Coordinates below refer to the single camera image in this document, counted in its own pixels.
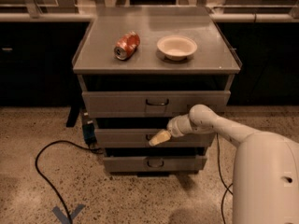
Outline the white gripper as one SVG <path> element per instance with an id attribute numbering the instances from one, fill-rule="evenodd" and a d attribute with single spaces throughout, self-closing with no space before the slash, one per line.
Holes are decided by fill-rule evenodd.
<path id="1" fill-rule="evenodd" d="M 192 125 L 188 115 L 177 116 L 169 120 L 167 130 L 160 130 L 150 140 L 149 144 L 155 147 L 173 137 L 181 137 L 192 133 Z"/>

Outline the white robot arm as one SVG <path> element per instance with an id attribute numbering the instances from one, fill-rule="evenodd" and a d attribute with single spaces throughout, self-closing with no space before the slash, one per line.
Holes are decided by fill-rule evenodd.
<path id="1" fill-rule="evenodd" d="M 150 140 L 212 131 L 236 147 L 233 224 L 299 224 L 299 144 L 223 118 L 205 105 L 169 120 Z"/>

